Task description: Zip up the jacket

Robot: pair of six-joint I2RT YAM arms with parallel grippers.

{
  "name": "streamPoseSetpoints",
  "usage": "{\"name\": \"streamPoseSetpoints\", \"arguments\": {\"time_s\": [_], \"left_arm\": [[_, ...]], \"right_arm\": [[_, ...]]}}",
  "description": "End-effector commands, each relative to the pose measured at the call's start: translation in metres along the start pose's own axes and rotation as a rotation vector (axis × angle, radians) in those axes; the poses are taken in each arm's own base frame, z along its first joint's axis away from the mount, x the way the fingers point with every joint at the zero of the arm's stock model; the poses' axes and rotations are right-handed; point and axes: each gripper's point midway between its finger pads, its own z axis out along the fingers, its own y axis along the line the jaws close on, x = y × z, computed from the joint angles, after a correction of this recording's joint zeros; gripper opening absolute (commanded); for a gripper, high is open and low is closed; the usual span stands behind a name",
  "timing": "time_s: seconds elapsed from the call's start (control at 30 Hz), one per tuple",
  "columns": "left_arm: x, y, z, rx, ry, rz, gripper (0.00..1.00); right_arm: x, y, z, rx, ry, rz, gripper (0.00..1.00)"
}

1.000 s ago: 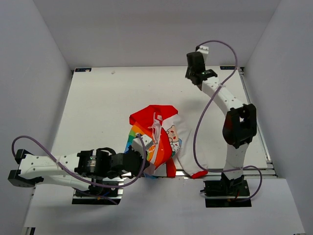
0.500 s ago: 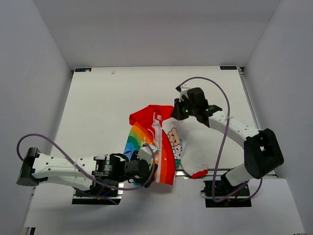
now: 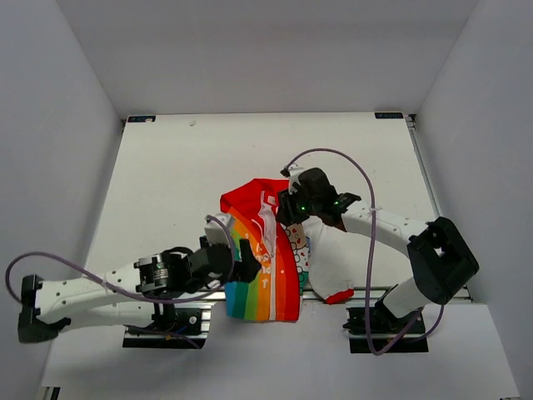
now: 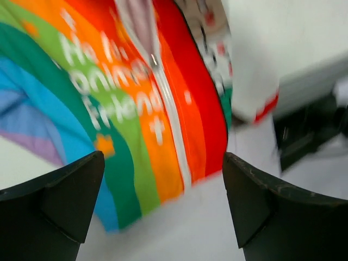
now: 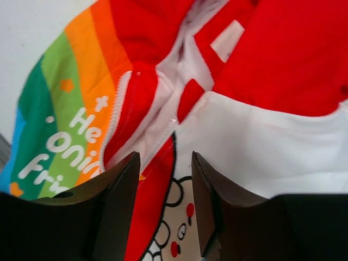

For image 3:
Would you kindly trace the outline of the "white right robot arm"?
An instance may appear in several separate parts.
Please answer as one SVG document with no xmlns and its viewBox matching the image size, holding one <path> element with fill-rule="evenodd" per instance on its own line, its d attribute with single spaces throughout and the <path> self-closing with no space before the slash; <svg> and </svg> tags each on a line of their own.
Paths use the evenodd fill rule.
<svg viewBox="0 0 533 400">
<path fill-rule="evenodd" d="M 412 276 L 376 303 L 377 325 L 393 333 L 406 316 L 434 303 L 446 305 L 474 277 L 479 263 L 456 225 L 446 217 L 421 222 L 371 210 L 360 196 L 338 193 L 318 167 L 286 167 L 288 187 L 278 194 L 276 219 L 287 226 L 310 217 L 346 233 L 375 238 L 409 259 Z"/>
</svg>

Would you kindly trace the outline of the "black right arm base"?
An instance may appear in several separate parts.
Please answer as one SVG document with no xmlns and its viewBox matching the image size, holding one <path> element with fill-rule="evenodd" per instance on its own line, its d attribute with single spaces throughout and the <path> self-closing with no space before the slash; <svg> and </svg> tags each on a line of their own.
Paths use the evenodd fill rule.
<svg viewBox="0 0 533 400">
<path fill-rule="evenodd" d="M 361 336 L 366 334 L 366 316 L 363 304 L 348 303 L 346 306 L 347 320 L 342 327 L 351 335 Z M 388 317 L 382 310 L 377 311 L 373 306 L 369 308 L 370 328 L 372 334 L 396 335 L 415 316 L 415 312 L 410 312 L 406 317 L 395 319 Z M 422 334 L 426 332 L 426 325 L 422 316 L 419 316 L 411 325 L 407 334 Z"/>
</svg>

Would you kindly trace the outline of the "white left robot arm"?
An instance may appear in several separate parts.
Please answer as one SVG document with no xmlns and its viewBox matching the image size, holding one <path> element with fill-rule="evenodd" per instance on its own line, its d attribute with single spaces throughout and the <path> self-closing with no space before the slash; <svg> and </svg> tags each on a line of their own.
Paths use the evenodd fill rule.
<svg viewBox="0 0 533 400">
<path fill-rule="evenodd" d="M 196 251 L 173 247 L 101 276 L 24 277 L 19 342 L 48 342 L 74 329 L 113 325 L 136 334 L 192 335 L 178 306 L 198 302 L 227 283 L 251 283 L 262 268 L 245 239 L 237 246 L 201 242 Z"/>
</svg>

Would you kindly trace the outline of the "colourful cartoon children's jacket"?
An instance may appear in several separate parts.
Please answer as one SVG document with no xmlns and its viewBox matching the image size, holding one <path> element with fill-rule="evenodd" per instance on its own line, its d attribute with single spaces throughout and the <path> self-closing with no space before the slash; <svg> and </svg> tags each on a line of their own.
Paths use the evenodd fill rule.
<svg viewBox="0 0 533 400">
<path fill-rule="evenodd" d="M 309 278 L 312 242 L 301 224 L 286 227 L 276 221 L 277 194 L 288 188 L 286 179 L 254 178 L 220 197 L 220 209 L 231 214 L 230 229 L 236 244 L 236 260 L 246 239 L 261 269 L 250 283 L 225 286 L 227 316 L 251 322 L 295 322 L 300 315 L 304 288 L 328 304 L 340 303 L 354 294 L 351 283 L 331 285 Z"/>
</svg>

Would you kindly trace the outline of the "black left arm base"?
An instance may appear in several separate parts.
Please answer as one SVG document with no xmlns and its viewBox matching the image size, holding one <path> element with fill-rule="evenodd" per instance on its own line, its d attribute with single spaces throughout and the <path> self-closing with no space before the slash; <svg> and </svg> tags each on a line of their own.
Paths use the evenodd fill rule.
<svg viewBox="0 0 533 400">
<path fill-rule="evenodd" d="M 171 333 L 190 338 L 206 338 L 211 321 L 212 302 L 190 302 L 175 305 L 135 306 L 135 320 L 123 324 L 127 329 L 144 335 L 160 332 L 162 336 Z"/>
</svg>

